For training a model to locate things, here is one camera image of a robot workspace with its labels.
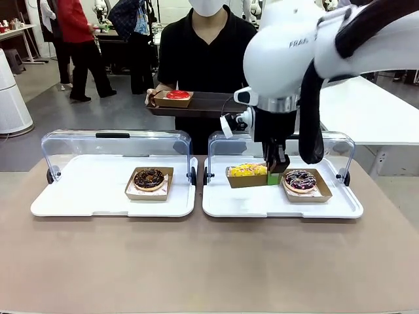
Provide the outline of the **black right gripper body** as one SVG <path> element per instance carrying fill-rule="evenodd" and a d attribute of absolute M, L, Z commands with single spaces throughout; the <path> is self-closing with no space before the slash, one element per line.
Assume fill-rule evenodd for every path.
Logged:
<path fill-rule="evenodd" d="M 295 132 L 297 112 L 271 113 L 254 109 L 253 140 L 268 143 L 271 139 L 284 143 Z"/>

